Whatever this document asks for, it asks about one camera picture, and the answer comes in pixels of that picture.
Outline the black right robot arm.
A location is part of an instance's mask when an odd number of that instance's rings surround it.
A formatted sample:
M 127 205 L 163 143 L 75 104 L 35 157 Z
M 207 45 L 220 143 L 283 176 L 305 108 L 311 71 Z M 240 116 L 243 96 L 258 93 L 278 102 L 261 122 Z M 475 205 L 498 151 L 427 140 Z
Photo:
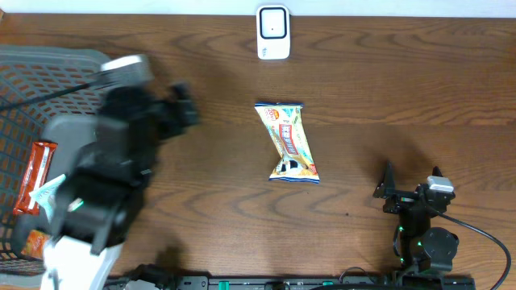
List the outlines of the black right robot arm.
M 387 164 L 373 196 L 385 201 L 383 211 L 398 216 L 397 255 L 402 268 L 414 274 L 442 274 L 452 270 L 459 239 L 431 219 L 445 213 L 456 197 L 452 182 L 435 166 L 415 190 L 396 188 L 392 164 Z

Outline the pale teal snack packet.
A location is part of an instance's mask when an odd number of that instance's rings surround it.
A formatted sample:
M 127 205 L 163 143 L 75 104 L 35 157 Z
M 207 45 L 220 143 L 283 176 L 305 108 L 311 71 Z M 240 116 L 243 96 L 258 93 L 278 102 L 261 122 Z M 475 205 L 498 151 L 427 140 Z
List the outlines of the pale teal snack packet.
M 65 179 L 66 175 L 61 174 L 29 193 L 29 196 L 44 210 L 48 222 L 52 221 L 54 210 L 56 209 L 57 189 Z

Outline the yellow snack bag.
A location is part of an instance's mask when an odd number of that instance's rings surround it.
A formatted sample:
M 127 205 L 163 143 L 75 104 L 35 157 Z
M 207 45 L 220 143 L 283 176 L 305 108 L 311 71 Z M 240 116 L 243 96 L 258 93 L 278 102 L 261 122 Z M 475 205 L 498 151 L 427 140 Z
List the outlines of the yellow snack bag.
M 281 160 L 269 180 L 318 184 L 320 177 L 302 124 L 302 103 L 258 102 L 260 116 Z

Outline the red orange snack bar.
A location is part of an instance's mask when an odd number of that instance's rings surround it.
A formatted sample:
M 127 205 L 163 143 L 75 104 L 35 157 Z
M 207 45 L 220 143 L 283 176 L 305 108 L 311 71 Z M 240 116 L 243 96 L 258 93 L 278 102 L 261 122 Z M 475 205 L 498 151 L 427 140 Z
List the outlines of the red orange snack bar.
M 38 190 L 45 184 L 52 157 L 57 147 L 57 143 L 42 141 L 32 144 L 31 154 L 19 190 L 19 196 L 13 208 L 14 215 L 37 215 L 40 213 L 39 205 L 35 198 L 30 196 L 30 193 Z

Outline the small orange snack packet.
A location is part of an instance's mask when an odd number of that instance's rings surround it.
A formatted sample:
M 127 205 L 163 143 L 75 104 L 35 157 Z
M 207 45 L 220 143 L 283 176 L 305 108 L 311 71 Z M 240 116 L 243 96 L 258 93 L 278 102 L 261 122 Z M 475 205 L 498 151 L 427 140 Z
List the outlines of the small orange snack packet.
M 44 259 L 45 244 L 52 236 L 42 230 L 29 230 L 22 235 L 21 255 L 29 259 Z

